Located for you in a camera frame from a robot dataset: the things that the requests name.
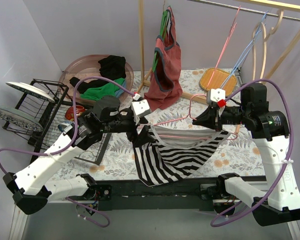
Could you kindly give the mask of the white plate dark rim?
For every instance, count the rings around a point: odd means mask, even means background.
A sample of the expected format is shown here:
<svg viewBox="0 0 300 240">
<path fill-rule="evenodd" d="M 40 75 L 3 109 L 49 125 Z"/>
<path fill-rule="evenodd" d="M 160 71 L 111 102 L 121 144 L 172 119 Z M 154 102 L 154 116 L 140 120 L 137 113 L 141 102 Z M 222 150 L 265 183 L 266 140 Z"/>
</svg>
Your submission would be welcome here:
<svg viewBox="0 0 300 240">
<path fill-rule="evenodd" d="M 18 91 L 21 91 L 25 94 L 31 95 L 33 97 L 36 97 L 38 99 L 54 102 L 55 100 L 49 96 L 45 91 L 33 86 L 29 85 L 27 83 L 23 82 L 6 82 L 6 84 Z"/>
</svg>

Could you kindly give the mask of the pink translucent plastic basin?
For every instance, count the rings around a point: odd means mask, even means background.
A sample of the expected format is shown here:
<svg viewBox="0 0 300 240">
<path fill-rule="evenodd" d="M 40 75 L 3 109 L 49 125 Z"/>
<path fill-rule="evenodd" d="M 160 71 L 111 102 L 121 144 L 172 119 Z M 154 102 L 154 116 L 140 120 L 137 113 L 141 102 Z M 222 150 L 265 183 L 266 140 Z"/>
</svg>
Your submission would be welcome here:
<svg viewBox="0 0 300 240">
<path fill-rule="evenodd" d="M 74 87 L 70 84 L 70 79 L 76 77 L 78 79 L 84 79 L 91 76 L 101 76 L 100 74 L 100 64 L 99 61 L 108 57 L 107 54 L 92 54 L 80 57 L 73 61 L 62 73 L 59 78 L 59 82 L 68 87 L 67 95 L 65 99 L 70 101 L 73 99 Z M 125 63 L 125 83 L 126 89 L 132 90 L 134 83 L 134 73 L 130 64 L 126 61 Z M 129 96 L 128 93 L 124 92 L 118 97 L 121 104 L 124 103 L 125 99 Z M 94 101 L 83 99 L 80 97 L 80 93 L 76 92 L 76 102 L 81 105 L 93 106 Z"/>
</svg>

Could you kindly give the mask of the orange woven bamboo tray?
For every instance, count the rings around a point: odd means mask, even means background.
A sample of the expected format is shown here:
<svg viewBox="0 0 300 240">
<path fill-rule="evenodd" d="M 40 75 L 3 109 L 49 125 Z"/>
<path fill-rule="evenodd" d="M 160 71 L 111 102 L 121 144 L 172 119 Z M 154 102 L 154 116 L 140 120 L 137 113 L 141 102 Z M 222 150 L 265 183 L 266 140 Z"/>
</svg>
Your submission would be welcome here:
<svg viewBox="0 0 300 240">
<path fill-rule="evenodd" d="M 205 91 L 211 89 L 219 89 L 230 74 L 222 69 L 208 68 L 199 81 L 199 86 Z M 225 95 L 230 95 L 237 85 L 237 79 L 232 75 L 226 84 L 222 87 L 225 90 Z"/>
</svg>

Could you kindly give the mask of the floral tablecloth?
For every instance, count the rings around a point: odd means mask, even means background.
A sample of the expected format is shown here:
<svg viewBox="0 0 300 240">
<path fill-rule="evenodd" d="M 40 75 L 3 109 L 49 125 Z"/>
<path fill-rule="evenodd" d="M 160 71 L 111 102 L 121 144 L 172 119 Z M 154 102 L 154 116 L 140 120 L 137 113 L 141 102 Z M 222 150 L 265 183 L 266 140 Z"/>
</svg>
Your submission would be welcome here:
<svg viewBox="0 0 300 240">
<path fill-rule="evenodd" d="M 177 130 L 197 130 L 190 118 L 177 120 L 191 113 L 198 116 L 206 109 L 206 105 L 189 101 L 181 97 L 174 105 L 164 110 L 157 109 L 146 118 L 151 124 L 170 121 L 166 128 Z M 136 180 L 135 154 L 132 144 L 124 133 L 112 134 L 100 165 L 95 165 L 99 153 L 98 145 L 93 145 L 79 158 L 74 158 L 53 175 L 53 180 L 69 179 L 77 174 L 90 174 L 95 180 Z M 251 134 L 243 127 L 238 135 L 231 135 L 224 141 L 212 157 L 192 177 L 208 178 L 225 173 L 237 173 L 240 176 L 263 176 L 264 168 L 259 149 L 254 144 Z"/>
</svg>

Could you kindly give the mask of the aluminium frame rail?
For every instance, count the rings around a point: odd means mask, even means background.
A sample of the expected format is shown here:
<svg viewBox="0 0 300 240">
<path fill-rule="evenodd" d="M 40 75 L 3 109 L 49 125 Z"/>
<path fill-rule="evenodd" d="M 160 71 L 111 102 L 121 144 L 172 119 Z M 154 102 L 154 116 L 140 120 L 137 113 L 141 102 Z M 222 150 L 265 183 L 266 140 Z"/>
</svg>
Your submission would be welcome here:
<svg viewBox="0 0 300 240">
<path fill-rule="evenodd" d="M 211 227 L 210 201 L 197 196 L 115 196 L 99 214 L 85 220 L 86 211 L 66 200 L 49 203 L 26 215 L 16 208 L 12 240 L 300 240 L 297 222 L 259 226 L 252 215 L 223 227 Z"/>
</svg>

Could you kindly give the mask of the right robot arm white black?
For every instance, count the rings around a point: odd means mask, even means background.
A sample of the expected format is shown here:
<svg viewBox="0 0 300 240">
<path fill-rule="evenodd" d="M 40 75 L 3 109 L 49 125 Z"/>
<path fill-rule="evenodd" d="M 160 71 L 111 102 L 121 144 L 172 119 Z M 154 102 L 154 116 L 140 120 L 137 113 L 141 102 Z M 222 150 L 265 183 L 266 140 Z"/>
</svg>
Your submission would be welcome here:
<svg viewBox="0 0 300 240">
<path fill-rule="evenodd" d="M 206 96 L 207 109 L 193 124 L 216 131 L 224 125 L 244 125 L 260 152 L 268 191 L 257 189 L 236 173 L 226 173 L 217 178 L 217 195 L 236 197 L 262 227 L 298 221 L 300 191 L 291 159 L 294 133 L 290 113 L 269 109 L 264 79 L 246 83 L 236 92 L 240 103 L 227 106 L 231 97 L 223 89 L 211 89 Z"/>
</svg>

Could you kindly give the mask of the blue garment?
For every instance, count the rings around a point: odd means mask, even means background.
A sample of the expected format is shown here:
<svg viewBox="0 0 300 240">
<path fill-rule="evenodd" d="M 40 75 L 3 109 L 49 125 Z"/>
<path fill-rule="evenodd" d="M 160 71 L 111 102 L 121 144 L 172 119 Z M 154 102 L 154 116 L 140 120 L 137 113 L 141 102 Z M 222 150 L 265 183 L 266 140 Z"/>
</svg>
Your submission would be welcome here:
<svg viewBox="0 0 300 240">
<path fill-rule="evenodd" d="M 124 80 L 121 86 L 122 86 L 123 88 L 126 88 L 126 87 L 127 87 L 127 81 Z M 117 91 L 115 92 L 115 97 L 116 97 L 116 98 L 119 98 L 124 92 L 125 92 L 125 91 L 124 91 L 123 89 L 119 88 L 119 90 L 117 90 Z"/>
</svg>

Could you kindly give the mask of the pink wire hanger front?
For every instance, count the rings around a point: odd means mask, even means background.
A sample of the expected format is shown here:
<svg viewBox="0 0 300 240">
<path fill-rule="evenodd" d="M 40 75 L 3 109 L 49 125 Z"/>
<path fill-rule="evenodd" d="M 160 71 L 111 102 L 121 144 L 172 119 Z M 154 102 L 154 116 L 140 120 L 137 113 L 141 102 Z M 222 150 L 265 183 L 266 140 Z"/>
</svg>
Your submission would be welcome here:
<svg viewBox="0 0 300 240">
<path fill-rule="evenodd" d="M 176 118 L 176 119 L 171 119 L 171 120 L 168 120 L 168 121 L 162 121 L 162 122 L 158 122 L 158 123 L 152 123 L 151 125 L 152 126 L 159 126 L 159 125 L 164 125 L 164 124 L 168 124 L 168 123 L 171 123 L 171 122 L 178 122 L 178 121 L 182 121 L 182 120 L 185 120 L 187 118 L 190 118 L 192 120 L 196 120 L 195 117 L 192 117 L 191 115 L 191 107 L 192 107 L 192 101 L 194 101 L 196 98 L 199 98 L 200 100 L 202 100 L 203 98 L 202 97 L 206 97 L 207 95 L 204 94 L 204 93 L 197 93 L 197 94 L 194 94 L 190 97 L 189 99 L 189 106 L 188 106 L 188 112 L 187 112 L 187 115 L 184 116 L 184 117 L 180 117 L 180 118 Z M 237 125 L 235 127 L 235 131 L 232 132 L 231 134 L 234 135 L 234 138 L 227 138 L 228 141 L 234 141 L 238 138 L 238 134 L 239 134 L 239 131 L 240 131 L 240 128 L 241 128 L 241 125 Z M 208 140 L 209 138 L 208 137 L 193 137 L 193 136 L 183 136 L 183 135 L 164 135 L 164 134 L 159 134 L 158 135 L 159 137 L 164 137 L 164 138 L 176 138 L 176 139 L 196 139 L 196 140 Z"/>
</svg>

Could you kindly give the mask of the green garment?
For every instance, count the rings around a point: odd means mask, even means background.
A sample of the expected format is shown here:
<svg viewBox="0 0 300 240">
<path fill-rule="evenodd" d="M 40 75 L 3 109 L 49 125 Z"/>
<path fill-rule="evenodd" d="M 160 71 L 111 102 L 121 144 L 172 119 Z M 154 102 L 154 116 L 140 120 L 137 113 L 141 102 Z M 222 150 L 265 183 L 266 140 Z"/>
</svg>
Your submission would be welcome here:
<svg viewBox="0 0 300 240">
<path fill-rule="evenodd" d="M 80 93 L 82 99 L 97 101 L 104 96 L 115 97 L 115 92 L 118 91 L 119 88 L 120 87 L 111 82 L 96 79 L 88 83 L 83 82 L 77 91 Z"/>
</svg>

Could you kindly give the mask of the black garment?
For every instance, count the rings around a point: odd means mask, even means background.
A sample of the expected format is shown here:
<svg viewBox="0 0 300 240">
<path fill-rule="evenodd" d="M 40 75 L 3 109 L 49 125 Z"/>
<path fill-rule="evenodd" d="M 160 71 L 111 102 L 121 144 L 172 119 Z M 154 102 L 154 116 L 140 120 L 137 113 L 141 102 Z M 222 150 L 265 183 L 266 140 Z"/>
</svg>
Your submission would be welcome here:
<svg viewBox="0 0 300 240">
<path fill-rule="evenodd" d="M 120 80 L 125 81 L 126 78 L 126 59 L 123 56 L 109 55 L 98 61 L 100 68 L 99 73 L 102 77 L 108 78 L 110 80 Z M 78 87 L 78 92 L 84 94 L 88 89 L 102 88 L 104 86 L 108 87 L 109 82 L 96 79 L 90 82 L 83 82 Z"/>
</svg>

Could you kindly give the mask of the black white striped tank top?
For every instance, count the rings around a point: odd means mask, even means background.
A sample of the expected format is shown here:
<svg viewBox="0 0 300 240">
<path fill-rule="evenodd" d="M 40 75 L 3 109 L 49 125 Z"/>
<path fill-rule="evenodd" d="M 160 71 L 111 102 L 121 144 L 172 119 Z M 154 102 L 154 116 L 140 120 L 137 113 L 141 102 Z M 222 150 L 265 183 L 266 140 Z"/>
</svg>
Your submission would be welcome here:
<svg viewBox="0 0 300 240">
<path fill-rule="evenodd" d="M 159 125 L 150 125 L 149 128 L 155 142 L 133 147 L 138 177 L 148 187 L 181 181 L 191 176 L 230 136 L 225 130 L 184 130 Z M 208 137 L 208 139 L 180 139 L 159 135 Z"/>
</svg>

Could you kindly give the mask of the blue white ceramic bowl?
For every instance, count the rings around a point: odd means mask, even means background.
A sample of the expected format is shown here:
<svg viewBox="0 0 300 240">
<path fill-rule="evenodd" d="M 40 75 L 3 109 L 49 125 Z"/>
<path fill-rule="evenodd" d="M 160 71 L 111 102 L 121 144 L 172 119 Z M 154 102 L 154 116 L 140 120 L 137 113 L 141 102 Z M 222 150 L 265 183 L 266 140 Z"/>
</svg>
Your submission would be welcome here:
<svg viewBox="0 0 300 240">
<path fill-rule="evenodd" d="M 74 122 L 70 121 L 70 120 L 65 120 L 63 122 L 61 122 L 60 124 L 58 124 L 57 128 L 59 129 L 59 131 L 61 133 L 68 133 L 71 130 L 73 130 L 74 127 Z"/>
</svg>

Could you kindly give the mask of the metal hanging rod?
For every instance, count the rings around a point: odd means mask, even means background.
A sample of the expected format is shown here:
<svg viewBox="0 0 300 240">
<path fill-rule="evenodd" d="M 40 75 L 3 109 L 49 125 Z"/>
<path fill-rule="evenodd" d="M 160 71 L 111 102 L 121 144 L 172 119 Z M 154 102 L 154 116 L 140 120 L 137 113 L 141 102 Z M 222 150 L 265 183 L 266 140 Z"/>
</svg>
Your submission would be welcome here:
<svg viewBox="0 0 300 240">
<path fill-rule="evenodd" d="M 218 2 L 214 2 L 214 1 L 210 1 L 210 0 L 189 0 L 189 1 L 194 2 L 194 3 L 210 5 L 210 6 L 216 6 L 216 7 L 221 7 L 221 8 L 232 9 L 232 10 L 240 9 L 241 11 L 246 12 L 246 13 L 266 15 L 266 16 L 274 17 L 274 18 L 279 17 L 278 13 L 272 13 L 272 12 L 269 12 L 269 11 L 261 11 L 261 10 L 256 10 L 256 9 L 239 7 L 239 6 L 229 5 L 229 4 L 225 4 L 225 3 L 218 3 Z M 298 17 L 291 17 L 291 16 L 283 15 L 282 18 L 285 19 L 285 20 L 300 22 L 300 18 L 298 18 Z"/>
</svg>

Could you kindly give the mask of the red floral bowl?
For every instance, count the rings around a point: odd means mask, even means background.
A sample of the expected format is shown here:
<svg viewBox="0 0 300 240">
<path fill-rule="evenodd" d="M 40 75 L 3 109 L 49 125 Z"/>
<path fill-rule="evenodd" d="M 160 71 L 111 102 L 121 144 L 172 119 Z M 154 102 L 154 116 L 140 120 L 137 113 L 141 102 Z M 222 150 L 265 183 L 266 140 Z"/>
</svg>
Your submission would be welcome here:
<svg viewBox="0 0 300 240">
<path fill-rule="evenodd" d="M 79 117 L 82 113 L 84 113 L 86 111 L 86 109 L 81 106 L 81 105 L 76 105 L 76 108 L 74 110 L 74 108 L 71 106 L 68 108 L 68 110 L 65 113 L 65 119 L 69 120 L 69 121 L 73 121 L 74 120 L 74 113 L 76 113 L 76 116 Z"/>
</svg>

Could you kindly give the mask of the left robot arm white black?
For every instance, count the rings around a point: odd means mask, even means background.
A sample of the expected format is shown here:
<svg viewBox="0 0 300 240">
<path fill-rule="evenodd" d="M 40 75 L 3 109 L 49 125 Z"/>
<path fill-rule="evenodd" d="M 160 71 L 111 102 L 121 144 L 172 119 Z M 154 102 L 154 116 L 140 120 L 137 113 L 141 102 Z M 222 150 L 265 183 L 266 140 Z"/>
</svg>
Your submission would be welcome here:
<svg viewBox="0 0 300 240">
<path fill-rule="evenodd" d="M 8 172 L 3 181 L 15 204 L 27 215 L 41 210 L 48 202 L 80 196 L 93 199 L 98 193 L 96 181 L 88 174 L 52 181 L 51 177 L 73 158 L 99 142 L 103 134 L 126 133 L 131 142 L 138 140 L 137 127 L 151 113 L 147 100 L 136 94 L 130 107 L 120 110 L 121 102 L 105 96 L 86 110 L 76 123 L 68 125 L 58 139 L 26 168 Z"/>
</svg>

